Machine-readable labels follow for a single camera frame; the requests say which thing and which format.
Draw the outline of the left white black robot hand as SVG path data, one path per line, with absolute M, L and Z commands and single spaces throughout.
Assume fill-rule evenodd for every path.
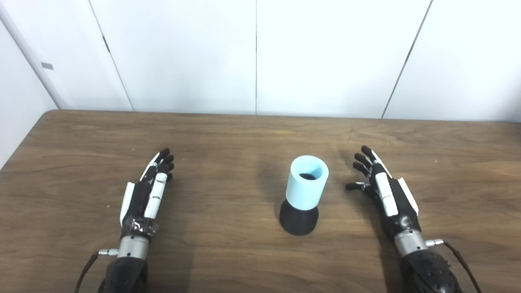
M 158 230 L 156 217 L 165 187 L 172 180 L 174 156 L 169 148 L 158 152 L 137 182 L 128 182 L 120 211 L 121 238 L 144 237 L 151 240 Z

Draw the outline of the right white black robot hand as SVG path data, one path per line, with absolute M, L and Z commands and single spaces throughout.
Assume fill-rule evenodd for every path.
M 421 232 L 418 206 L 403 178 L 396 179 L 385 167 L 379 156 L 367 145 L 355 153 L 353 168 L 361 172 L 368 182 L 349 182 L 345 189 L 365 193 L 380 214 L 383 233 L 395 238 L 401 232 Z

